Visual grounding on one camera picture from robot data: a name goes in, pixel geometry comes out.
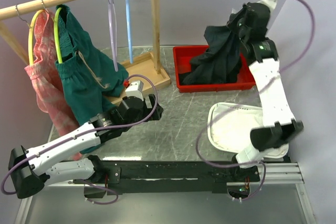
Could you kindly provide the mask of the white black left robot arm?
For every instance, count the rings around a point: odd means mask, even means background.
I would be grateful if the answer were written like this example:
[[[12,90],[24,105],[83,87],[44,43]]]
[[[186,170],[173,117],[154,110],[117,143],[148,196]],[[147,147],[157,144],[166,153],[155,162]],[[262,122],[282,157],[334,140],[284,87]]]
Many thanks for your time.
[[[74,131],[38,147],[12,149],[8,174],[19,199],[28,198],[44,187],[66,180],[85,180],[98,183],[105,180],[108,169],[95,155],[79,161],[67,158],[85,149],[97,147],[121,136],[131,127],[147,121],[158,121],[164,109],[154,94],[149,95],[151,106],[145,99],[124,97],[118,106],[99,113]]]

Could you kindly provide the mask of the dark navy shorts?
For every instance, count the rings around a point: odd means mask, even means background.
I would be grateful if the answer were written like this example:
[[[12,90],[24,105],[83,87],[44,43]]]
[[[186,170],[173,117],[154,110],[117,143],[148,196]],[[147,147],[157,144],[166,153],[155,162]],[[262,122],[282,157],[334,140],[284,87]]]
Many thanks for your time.
[[[235,83],[242,67],[239,38],[227,26],[208,26],[208,48],[190,60],[191,71],[180,74],[184,86]]]

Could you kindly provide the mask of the purple hanger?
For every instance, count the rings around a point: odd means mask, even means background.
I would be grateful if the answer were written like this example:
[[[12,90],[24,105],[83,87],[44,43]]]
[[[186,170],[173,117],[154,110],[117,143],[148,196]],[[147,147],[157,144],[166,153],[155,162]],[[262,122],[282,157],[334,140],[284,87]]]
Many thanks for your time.
[[[114,69],[118,72],[118,61],[117,61],[117,21],[115,17],[115,6],[114,0],[108,0],[108,20],[109,20],[109,34],[110,34],[110,44],[112,51],[112,60]]]

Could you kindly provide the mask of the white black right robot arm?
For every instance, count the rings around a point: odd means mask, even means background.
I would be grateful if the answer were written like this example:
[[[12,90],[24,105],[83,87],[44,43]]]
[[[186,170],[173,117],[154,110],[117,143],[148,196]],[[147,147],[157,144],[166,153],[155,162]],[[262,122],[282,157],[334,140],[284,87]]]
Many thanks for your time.
[[[275,6],[263,1],[247,3],[227,22],[227,27],[239,39],[240,53],[253,75],[263,110],[262,126],[250,131],[249,145],[235,156],[237,164],[230,168],[231,178],[238,182],[247,177],[248,168],[271,151],[288,147],[303,131],[303,123],[295,119],[285,95],[277,48],[266,37]]]

